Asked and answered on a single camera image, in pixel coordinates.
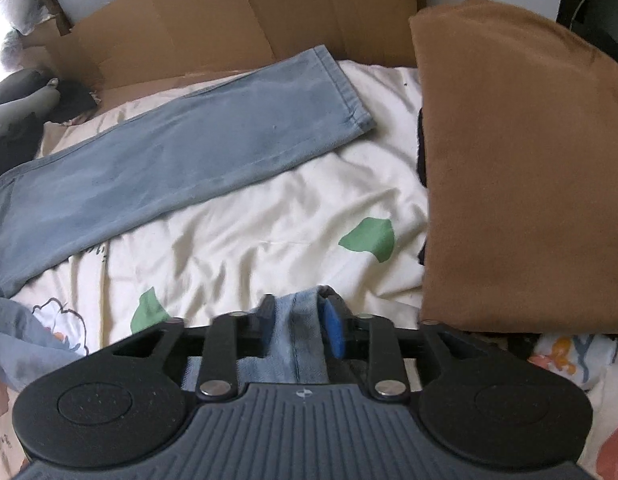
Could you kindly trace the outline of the light blue denim pants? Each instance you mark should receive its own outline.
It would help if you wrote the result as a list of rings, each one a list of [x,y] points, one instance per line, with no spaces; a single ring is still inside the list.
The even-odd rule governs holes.
[[[324,47],[195,91],[0,177],[0,381],[76,354],[16,294],[70,256],[356,140],[371,113]]]

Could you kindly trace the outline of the white printed bed sheet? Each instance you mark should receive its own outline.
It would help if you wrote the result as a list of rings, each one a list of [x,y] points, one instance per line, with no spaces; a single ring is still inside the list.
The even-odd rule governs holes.
[[[69,257],[13,296],[70,351],[86,356],[165,320],[206,325],[265,294],[327,285],[351,310],[416,327],[428,196],[416,170],[416,68],[340,62],[374,116],[363,138],[262,183],[190,206]],[[144,96],[83,124],[45,126],[36,158],[207,89]],[[521,341],[522,348],[533,336]],[[586,390],[594,419],[579,464],[618,479],[618,335],[544,335],[531,362]]]

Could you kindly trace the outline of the brown folded garment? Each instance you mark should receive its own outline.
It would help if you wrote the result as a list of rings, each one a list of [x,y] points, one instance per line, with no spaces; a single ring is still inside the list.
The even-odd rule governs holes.
[[[422,320],[618,333],[618,63],[490,0],[432,6],[410,27],[429,203]]]

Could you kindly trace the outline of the black garment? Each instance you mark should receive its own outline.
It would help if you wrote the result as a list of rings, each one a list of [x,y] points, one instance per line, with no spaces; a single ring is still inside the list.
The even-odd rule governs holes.
[[[31,114],[19,125],[10,127],[6,136],[0,139],[0,177],[34,159],[42,142],[46,122],[63,124],[96,110],[96,99],[83,84],[59,79],[57,89],[60,101],[46,119],[36,119]]]

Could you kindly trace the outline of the brown cardboard box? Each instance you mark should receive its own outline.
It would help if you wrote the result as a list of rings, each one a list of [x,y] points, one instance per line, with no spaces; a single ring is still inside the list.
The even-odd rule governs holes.
[[[61,34],[40,26],[24,65],[79,81],[103,110],[267,66],[315,46],[411,66],[409,19],[426,0],[116,0]]]

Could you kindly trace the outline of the grey plush toy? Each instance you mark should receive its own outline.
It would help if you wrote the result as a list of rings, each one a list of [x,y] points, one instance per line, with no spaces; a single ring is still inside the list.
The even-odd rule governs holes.
[[[0,82],[0,139],[31,114],[46,119],[60,101],[57,78],[26,68]]]

